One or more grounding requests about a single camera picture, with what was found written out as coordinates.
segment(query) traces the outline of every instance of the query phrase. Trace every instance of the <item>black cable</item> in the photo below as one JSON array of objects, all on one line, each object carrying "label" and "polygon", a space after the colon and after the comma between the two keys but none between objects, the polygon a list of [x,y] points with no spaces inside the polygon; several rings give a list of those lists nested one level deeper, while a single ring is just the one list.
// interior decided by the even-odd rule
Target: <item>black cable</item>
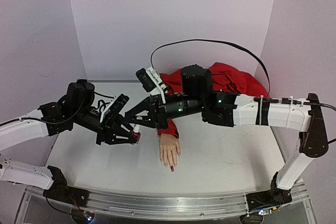
[{"label": "black cable", "polygon": [[47,121],[44,121],[42,119],[39,119],[39,118],[30,118],[30,117],[27,117],[27,118],[15,118],[15,119],[11,119],[7,122],[4,122],[4,123],[0,123],[0,127],[1,126],[4,126],[6,124],[9,124],[9,123],[13,123],[13,122],[17,122],[17,121],[23,121],[23,120],[32,120],[32,121],[38,121],[38,122],[42,122],[42,123],[47,123],[47,124],[60,124],[60,123],[65,123],[67,121],[69,121],[70,119],[74,118],[76,116],[76,114],[79,112],[79,110],[82,108],[83,106],[83,103],[84,103],[84,100],[82,100],[82,103],[80,104],[78,110],[69,118],[65,119],[64,121],[62,122],[57,122],[57,123],[54,123],[54,122],[47,122]]},{"label": "black cable", "polygon": [[333,139],[333,140],[330,140],[330,141],[328,142],[328,144],[332,144],[332,143],[334,143],[334,142],[336,142],[336,138]]},{"label": "black cable", "polygon": [[336,111],[336,107],[326,104],[326,103],[315,103],[315,102],[304,102],[303,105],[316,105],[316,106],[321,106],[321,107],[325,107],[328,109],[332,109]]},{"label": "black cable", "polygon": [[116,98],[116,97],[110,97],[110,96],[105,95],[105,94],[100,94],[100,93],[98,93],[98,92],[95,92],[95,94],[96,94],[96,95],[99,95],[100,97],[105,97],[105,98],[111,98],[111,99]]},{"label": "black cable", "polygon": [[73,214],[70,213],[70,212],[65,212],[65,211],[63,211],[63,210],[57,209],[57,208],[54,207],[52,204],[50,204],[49,199],[48,199],[48,197],[47,197],[47,194],[45,194],[45,197],[46,197],[46,201],[47,201],[48,205],[49,205],[53,210],[58,211],[58,212],[62,212],[63,214],[67,214],[67,215],[70,215],[70,216],[72,216],[72,217],[82,217],[82,218],[85,218],[85,219],[86,219],[85,216],[73,215]]},{"label": "black cable", "polygon": [[267,96],[269,95],[269,92],[271,90],[271,84],[270,84],[270,81],[269,81],[269,76],[268,76],[268,72],[267,72],[267,69],[264,65],[264,63],[262,62],[262,60],[260,60],[254,53],[252,53],[250,50],[240,46],[240,45],[237,45],[235,43],[232,43],[232,42],[226,42],[226,41],[222,41],[222,40],[212,40],[212,39],[187,39],[187,40],[181,40],[181,41],[177,41],[177,42],[173,42],[173,43],[169,43],[169,44],[165,44],[165,45],[162,45],[162,46],[159,46],[158,48],[156,48],[152,54],[151,54],[151,65],[152,67],[154,68],[154,65],[153,65],[153,55],[154,53],[159,50],[160,48],[163,48],[163,47],[166,47],[166,46],[171,46],[171,45],[175,45],[175,44],[180,44],[180,43],[184,43],[184,42],[190,42],[190,41],[204,41],[204,42],[212,42],[212,43],[219,43],[219,44],[225,44],[225,45],[229,45],[229,46],[232,46],[238,50],[241,50],[243,52],[246,52],[248,53],[249,55],[251,55],[253,58],[255,58],[257,60],[257,62],[261,65],[262,69],[264,70],[265,74],[266,74],[266,77],[267,77],[267,81],[268,81],[268,93],[267,93]]},{"label": "black cable", "polygon": [[48,199],[48,197],[47,197],[47,194],[45,194],[45,197],[46,197],[46,201],[47,201],[48,205],[49,205],[53,210],[56,210],[56,211],[58,211],[58,212],[62,212],[63,214],[68,214],[68,215],[71,215],[71,216],[72,216],[72,214],[71,214],[70,212],[65,212],[65,211],[63,211],[63,210],[57,209],[56,207],[52,206],[52,205],[50,204],[50,202],[49,202],[49,199]]}]

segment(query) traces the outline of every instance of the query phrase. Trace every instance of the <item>red cloth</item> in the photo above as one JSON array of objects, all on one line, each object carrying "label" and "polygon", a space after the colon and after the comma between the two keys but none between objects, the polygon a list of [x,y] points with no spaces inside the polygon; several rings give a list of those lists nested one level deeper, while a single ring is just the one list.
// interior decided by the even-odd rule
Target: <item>red cloth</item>
[{"label": "red cloth", "polygon": [[[267,92],[252,75],[245,72],[240,72],[224,63],[216,62],[209,68],[212,73],[212,81],[214,91],[222,89],[224,92],[240,92],[252,97],[267,96]],[[181,70],[172,74],[160,74],[163,82],[173,89],[173,93],[182,92]],[[169,128],[166,130],[158,130],[157,134],[169,134],[179,138],[176,125],[172,120],[168,121]]]}]

